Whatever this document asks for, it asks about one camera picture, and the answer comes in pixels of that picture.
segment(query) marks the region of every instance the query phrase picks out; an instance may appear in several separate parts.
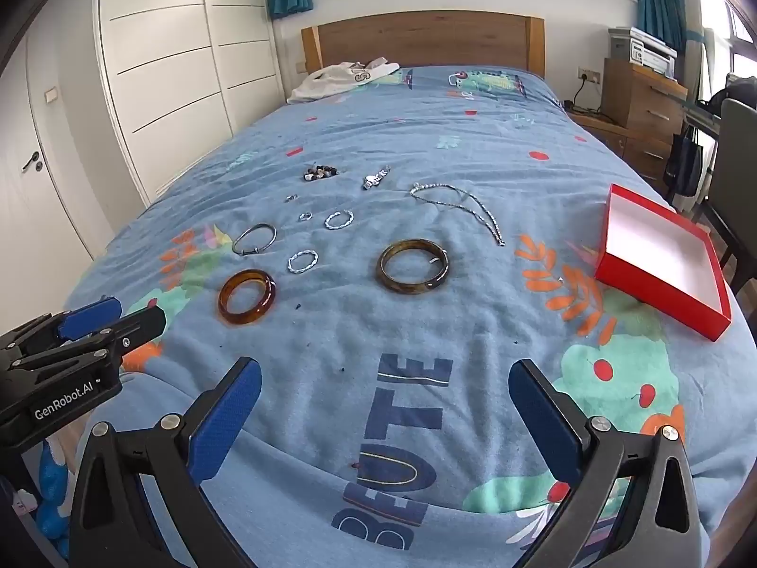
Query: screw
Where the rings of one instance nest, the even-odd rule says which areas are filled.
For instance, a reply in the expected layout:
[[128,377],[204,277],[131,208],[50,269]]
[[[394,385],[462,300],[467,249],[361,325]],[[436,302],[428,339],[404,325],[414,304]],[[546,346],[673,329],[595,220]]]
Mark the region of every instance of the screw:
[[107,423],[101,422],[92,427],[92,435],[96,435],[98,438],[101,435],[105,435],[107,433]]
[[612,424],[605,417],[593,417],[591,426],[598,432],[608,432],[612,428]]
[[669,425],[665,425],[665,427],[662,428],[662,434],[671,442],[675,442],[678,439],[678,430]]
[[182,419],[178,414],[167,414],[160,419],[160,426],[164,429],[175,429],[181,422]]

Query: white closet door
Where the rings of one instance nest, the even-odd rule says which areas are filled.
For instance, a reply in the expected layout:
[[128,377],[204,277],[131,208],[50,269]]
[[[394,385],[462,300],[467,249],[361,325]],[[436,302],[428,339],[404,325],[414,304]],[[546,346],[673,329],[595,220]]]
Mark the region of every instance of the white closet door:
[[[0,333],[61,311],[92,262],[41,155],[29,106],[25,52],[24,38],[0,76]],[[37,161],[22,172],[35,152]]]
[[116,115],[155,201],[232,134],[204,0],[100,0],[100,20]]
[[205,0],[221,94],[233,132],[284,104],[266,0]]

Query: power outlet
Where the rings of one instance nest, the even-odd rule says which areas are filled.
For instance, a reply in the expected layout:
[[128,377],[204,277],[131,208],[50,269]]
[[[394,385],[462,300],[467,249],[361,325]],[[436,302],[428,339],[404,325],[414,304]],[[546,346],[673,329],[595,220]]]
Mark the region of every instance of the power outlet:
[[594,71],[594,70],[587,70],[586,68],[579,68],[578,69],[578,78],[583,79],[584,75],[586,75],[586,80],[589,83],[596,83],[597,85],[601,85],[602,83],[602,74]]

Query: open box lid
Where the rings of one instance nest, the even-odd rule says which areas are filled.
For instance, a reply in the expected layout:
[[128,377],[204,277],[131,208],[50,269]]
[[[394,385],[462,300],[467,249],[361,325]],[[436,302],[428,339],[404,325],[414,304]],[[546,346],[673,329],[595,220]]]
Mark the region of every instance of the open box lid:
[[667,207],[613,184],[595,277],[715,341],[731,323],[709,235]]

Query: amber bangle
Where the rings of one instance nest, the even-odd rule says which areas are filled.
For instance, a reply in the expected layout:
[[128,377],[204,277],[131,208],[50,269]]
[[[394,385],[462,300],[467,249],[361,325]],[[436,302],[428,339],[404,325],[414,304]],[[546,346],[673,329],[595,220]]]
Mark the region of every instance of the amber bangle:
[[[242,313],[232,313],[227,308],[229,299],[232,293],[245,282],[260,282],[266,287],[266,292],[251,310]],[[270,275],[265,271],[260,271],[260,269],[247,269],[246,271],[240,271],[236,275],[232,275],[228,282],[223,285],[221,292],[218,294],[218,311],[221,312],[221,316],[233,325],[246,325],[264,315],[268,311],[268,308],[271,307],[275,296],[276,283],[271,279]]]
[[[434,277],[425,282],[418,282],[416,284],[408,284],[406,282],[398,282],[396,279],[389,277],[386,273],[386,263],[392,256],[399,254],[404,250],[425,250],[433,254],[441,261],[441,269]],[[447,252],[442,250],[433,241],[427,239],[405,239],[391,244],[386,248],[376,263],[376,278],[386,286],[389,290],[399,292],[401,294],[421,294],[438,288],[447,279],[449,273],[449,258]]]

